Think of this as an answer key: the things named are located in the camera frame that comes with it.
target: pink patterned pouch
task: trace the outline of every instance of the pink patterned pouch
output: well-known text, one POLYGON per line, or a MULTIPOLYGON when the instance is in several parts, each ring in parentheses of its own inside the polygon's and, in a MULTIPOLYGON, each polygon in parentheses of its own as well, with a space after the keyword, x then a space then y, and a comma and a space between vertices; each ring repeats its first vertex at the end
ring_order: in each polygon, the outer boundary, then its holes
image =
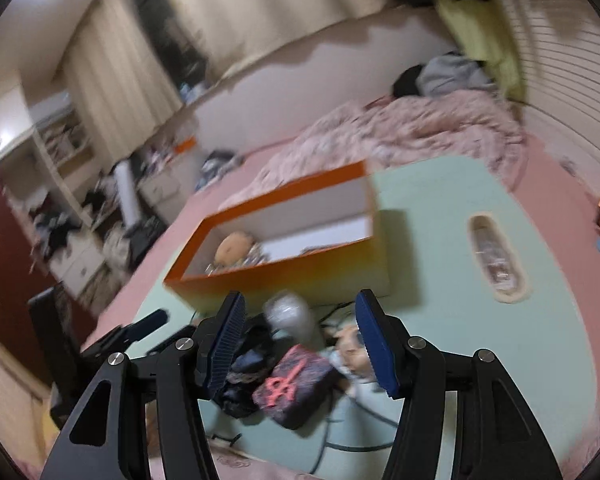
POLYGON ((280 426, 296 430, 314 414, 341 378, 327 359, 296 345, 252 398, 280 426))

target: ceiling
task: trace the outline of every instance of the ceiling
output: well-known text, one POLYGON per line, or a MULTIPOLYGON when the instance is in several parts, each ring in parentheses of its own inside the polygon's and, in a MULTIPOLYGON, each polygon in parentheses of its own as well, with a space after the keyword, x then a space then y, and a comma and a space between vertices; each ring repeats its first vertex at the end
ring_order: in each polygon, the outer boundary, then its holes
POLYGON ((62 54, 92 1, 12 0, 0 17, 0 86, 19 72, 27 100, 46 97, 62 54))

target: pink blanket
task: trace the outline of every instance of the pink blanket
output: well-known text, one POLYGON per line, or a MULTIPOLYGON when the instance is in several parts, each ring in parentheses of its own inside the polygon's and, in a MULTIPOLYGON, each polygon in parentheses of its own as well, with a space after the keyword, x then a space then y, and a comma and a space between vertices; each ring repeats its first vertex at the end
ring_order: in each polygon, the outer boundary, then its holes
POLYGON ((487 92, 403 97, 384 107, 347 103, 309 126, 220 208, 320 171, 366 160, 372 171, 440 155, 468 155, 512 189, 526 161, 525 134, 487 92))

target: light green mat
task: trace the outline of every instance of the light green mat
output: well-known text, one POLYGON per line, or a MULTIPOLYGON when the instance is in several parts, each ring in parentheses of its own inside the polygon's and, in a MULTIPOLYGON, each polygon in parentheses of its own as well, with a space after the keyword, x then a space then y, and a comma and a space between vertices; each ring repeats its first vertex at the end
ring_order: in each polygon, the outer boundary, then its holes
MULTIPOLYGON (((558 460, 563 459, 594 409, 596 377, 575 301, 536 229, 500 183, 470 158, 426 160, 377 173, 373 180, 392 282, 392 294, 381 299, 384 309, 400 317, 412 335, 425 337, 443 351, 496 352, 558 460), (521 303, 495 301, 474 262, 466 224, 469 216, 482 211, 495 216, 528 273, 532 292, 521 303)), ((166 308, 169 325, 135 344, 132 357, 192 316, 161 281, 136 319, 166 308)), ((439 479, 449 478, 454 452, 456 396, 449 393, 446 399, 439 479)), ((382 417, 398 421, 402 403, 375 391, 372 384, 358 387, 356 401, 376 415, 343 397, 330 415, 326 404, 299 431, 285 430, 261 415, 234 420, 210 402, 200 406, 209 436, 233 438, 241 433, 235 446, 249 454, 306 472, 319 462, 315 474, 327 480, 379 478, 395 434, 382 417), (351 452, 362 449, 367 451, 351 452)))

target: gray clothing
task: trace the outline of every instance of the gray clothing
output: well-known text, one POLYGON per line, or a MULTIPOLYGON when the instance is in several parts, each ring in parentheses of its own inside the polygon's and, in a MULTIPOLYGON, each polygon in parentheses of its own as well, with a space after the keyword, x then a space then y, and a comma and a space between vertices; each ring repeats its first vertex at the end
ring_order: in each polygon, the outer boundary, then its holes
POLYGON ((440 97, 455 90, 498 91, 480 65, 457 54, 444 54, 429 61, 416 79, 416 86, 425 97, 440 97))

